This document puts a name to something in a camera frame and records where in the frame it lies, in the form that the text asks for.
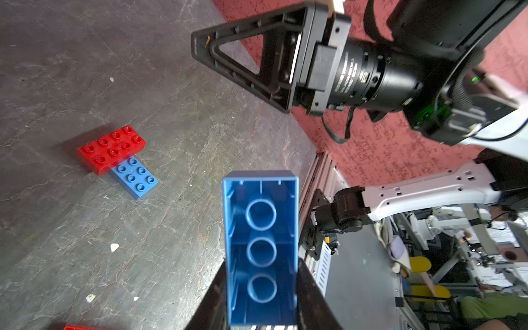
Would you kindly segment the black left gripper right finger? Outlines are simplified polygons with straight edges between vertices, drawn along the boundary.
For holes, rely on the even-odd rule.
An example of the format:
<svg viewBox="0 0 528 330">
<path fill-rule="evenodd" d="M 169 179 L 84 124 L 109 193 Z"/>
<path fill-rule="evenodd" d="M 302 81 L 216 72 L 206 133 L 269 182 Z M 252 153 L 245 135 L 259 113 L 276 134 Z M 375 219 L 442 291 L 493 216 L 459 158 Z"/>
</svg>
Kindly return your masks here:
<svg viewBox="0 0 528 330">
<path fill-rule="evenodd" d="M 342 329 L 317 286 L 312 273 L 301 258 L 298 259 L 296 295 L 298 298 L 297 329 Z"/>
</svg>

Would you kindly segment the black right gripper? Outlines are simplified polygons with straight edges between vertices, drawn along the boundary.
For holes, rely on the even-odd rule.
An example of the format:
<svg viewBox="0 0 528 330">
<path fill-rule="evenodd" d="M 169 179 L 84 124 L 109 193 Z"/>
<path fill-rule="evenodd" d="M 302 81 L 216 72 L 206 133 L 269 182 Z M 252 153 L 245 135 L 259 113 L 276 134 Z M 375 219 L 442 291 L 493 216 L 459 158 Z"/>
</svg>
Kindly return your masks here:
<svg viewBox="0 0 528 330">
<path fill-rule="evenodd" d="M 424 62 L 353 39 L 351 26 L 349 16 L 307 2 L 195 31 L 191 53 L 283 114 L 405 109 L 423 90 Z"/>
</svg>

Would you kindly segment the red lego brick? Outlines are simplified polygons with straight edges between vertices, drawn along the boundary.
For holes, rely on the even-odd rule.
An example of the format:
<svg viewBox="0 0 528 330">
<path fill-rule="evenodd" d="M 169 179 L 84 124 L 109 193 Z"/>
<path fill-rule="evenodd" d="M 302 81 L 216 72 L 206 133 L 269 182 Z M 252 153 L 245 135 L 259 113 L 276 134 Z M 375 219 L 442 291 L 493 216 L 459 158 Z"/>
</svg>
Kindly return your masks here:
<svg viewBox="0 0 528 330">
<path fill-rule="evenodd" d="M 93 327 L 84 327 L 84 326 L 80 326 L 80 325 L 77 325 L 77 324 L 66 324 L 62 330 L 101 330 L 101 329 L 98 329 L 98 328 L 93 328 Z"/>
<path fill-rule="evenodd" d="M 130 126 L 124 126 L 77 149 L 79 159 L 97 176 L 142 151 L 147 142 Z"/>
</svg>

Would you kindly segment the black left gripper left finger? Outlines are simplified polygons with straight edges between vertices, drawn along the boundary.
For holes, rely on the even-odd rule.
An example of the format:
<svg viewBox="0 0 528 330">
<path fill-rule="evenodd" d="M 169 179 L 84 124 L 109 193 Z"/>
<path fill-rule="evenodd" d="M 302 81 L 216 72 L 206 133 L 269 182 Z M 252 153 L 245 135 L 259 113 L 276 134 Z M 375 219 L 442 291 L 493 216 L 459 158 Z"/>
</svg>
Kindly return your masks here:
<svg viewBox="0 0 528 330">
<path fill-rule="evenodd" d="M 227 276 L 224 261 L 185 330 L 227 329 Z"/>
</svg>

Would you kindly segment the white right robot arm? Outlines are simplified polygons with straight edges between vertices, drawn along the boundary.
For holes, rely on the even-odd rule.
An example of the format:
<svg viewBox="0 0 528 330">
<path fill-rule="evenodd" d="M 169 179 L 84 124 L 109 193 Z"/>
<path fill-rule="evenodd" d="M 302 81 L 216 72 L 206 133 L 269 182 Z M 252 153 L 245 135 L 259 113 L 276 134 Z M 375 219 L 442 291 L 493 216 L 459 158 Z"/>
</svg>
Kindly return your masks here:
<svg viewBox="0 0 528 330">
<path fill-rule="evenodd" d="M 475 161 L 445 175 L 396 187 L 346 188 L 305 217 L 301 245 L 408 211 L 452 204 L 527 210 L 527 95 L 480 70 L 485 47 L 526 1 L 400 1 L 368 41 L 349 36 L 349 16 L 316 2 L 290 5 L 191 35 L 194 59 L 284 114 L 303 107 L 368 111 L 377 122 L 401 111 L 423 137 L 483 147 Z"/>
</svg>

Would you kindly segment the blue lego brick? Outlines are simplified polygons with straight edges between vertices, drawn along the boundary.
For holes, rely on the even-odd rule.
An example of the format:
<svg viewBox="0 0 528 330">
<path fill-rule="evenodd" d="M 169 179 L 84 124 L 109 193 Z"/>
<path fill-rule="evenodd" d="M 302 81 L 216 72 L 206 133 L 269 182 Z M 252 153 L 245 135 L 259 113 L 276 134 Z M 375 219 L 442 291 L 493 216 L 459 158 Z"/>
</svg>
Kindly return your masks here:
<svg viewBox="0 0 528 330">
<path fill-rule="evenodd" d="M 158 184 L 158 179 L 136 157 L 119 163 L 109 173 L 136 201 Z"/>
<path fill-rule="evenodd" d="M 290 170 L 233 171 L 221 185 L 229 325 L 295 325 L 298 177 Z"/>
</svg>

